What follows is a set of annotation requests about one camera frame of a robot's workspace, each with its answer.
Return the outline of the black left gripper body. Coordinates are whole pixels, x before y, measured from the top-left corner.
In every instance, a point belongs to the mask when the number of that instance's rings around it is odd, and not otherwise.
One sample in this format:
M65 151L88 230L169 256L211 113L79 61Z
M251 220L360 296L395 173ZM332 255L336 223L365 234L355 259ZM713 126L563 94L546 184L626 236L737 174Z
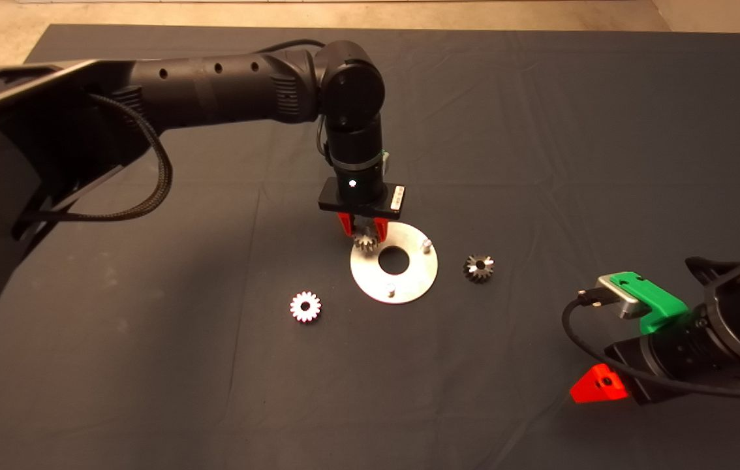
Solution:
M404 208L404 185L384 179L383 161L360 170L334 166L326 179L317 206L328 212L344 212L366 218L399 219Z

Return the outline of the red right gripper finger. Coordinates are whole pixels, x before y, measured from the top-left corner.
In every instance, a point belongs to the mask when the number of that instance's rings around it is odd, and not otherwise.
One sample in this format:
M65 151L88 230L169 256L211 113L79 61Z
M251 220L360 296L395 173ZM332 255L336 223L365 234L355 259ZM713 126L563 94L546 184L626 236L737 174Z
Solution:
M575 403L618 401L630 397L624 382L608 365L591 366L569 390Z

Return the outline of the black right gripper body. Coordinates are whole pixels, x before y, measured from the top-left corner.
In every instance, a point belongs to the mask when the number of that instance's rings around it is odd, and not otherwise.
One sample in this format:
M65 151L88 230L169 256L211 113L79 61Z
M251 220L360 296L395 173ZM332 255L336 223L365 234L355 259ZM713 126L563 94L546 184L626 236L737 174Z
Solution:
M615 342L605 355L656 377L723 386L723 350L704 307L672 319L653 334Z

